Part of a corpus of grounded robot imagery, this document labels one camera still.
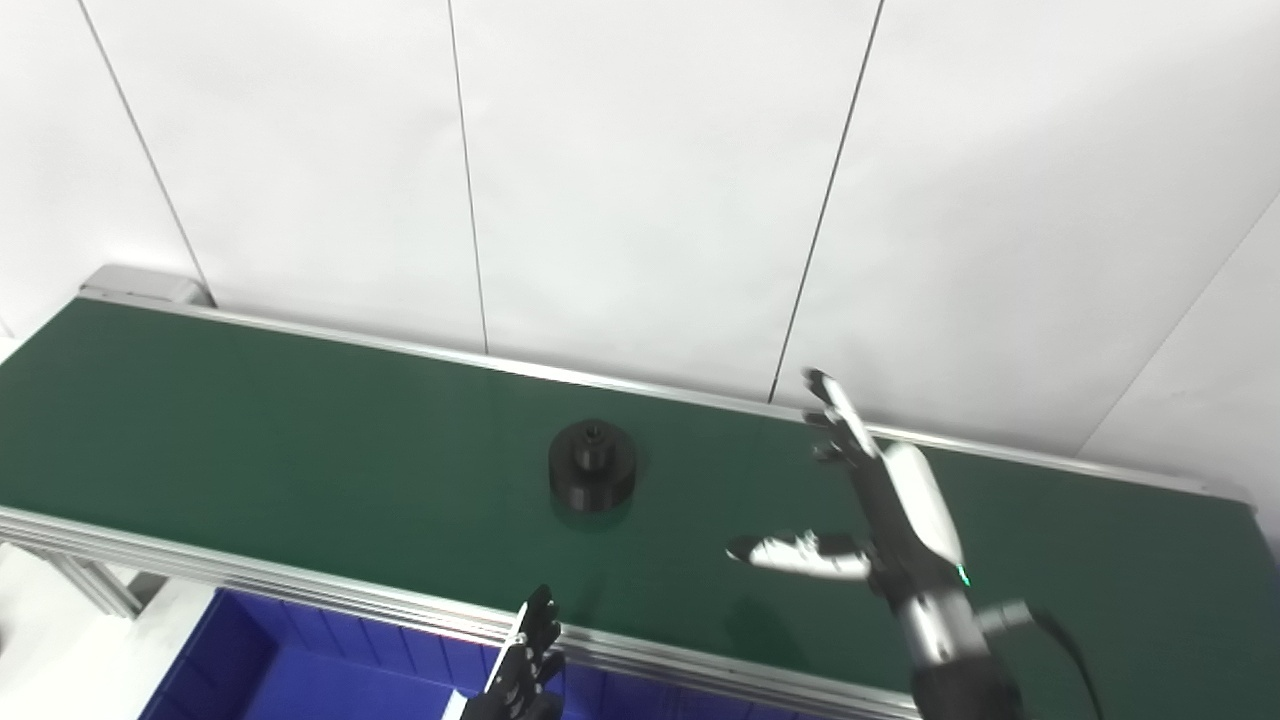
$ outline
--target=black 3d printed part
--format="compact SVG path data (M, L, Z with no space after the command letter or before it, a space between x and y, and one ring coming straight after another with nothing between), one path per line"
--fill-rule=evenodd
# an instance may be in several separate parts
M548 464L552 492L579 512L617 507L636 486L635 443L604 420L582 420L557 433Z

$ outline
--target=blue plastic bin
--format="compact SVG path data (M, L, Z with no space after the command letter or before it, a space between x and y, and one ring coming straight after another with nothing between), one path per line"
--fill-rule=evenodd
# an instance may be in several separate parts
M484 685L497 648L218 591L141 720L435 720ZM570 664L552 683L572 720L809 720Z

